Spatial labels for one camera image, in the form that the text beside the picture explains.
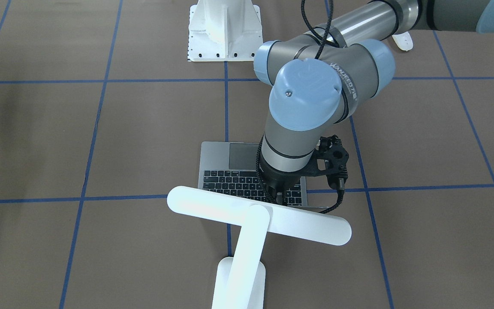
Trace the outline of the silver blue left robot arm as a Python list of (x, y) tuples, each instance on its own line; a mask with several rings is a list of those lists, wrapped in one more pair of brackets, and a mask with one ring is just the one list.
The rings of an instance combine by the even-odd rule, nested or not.
[(265, 42), (255, 53), (257, 78), (272, 86), (256, 172), (267, 202), (286, 205), (303, 176), (326, 176), (343, 197), (348, 154), (335, 123), (377, 96), (393, 79), (395, 59), (383, 40), (409, 30), (494, 33), (494, 0), (373, 0), (288, 41)]

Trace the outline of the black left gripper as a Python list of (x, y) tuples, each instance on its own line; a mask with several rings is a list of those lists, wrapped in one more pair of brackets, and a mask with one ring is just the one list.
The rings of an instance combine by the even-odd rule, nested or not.
[(348, 179), (348, 152), (337, 135), (320, 137), (319, 145), (308, 157), (306, 166), (298, 171), (285, 172), (269, 165), (263, 158), (262, 137), (257, 149), (257, 176), (267, 202), (288, 202), (286, 191), (292, 188), (301, 177), (326, 176), (329, 187), (337, 192), (337, 202), (342, 202), (345, 182)]

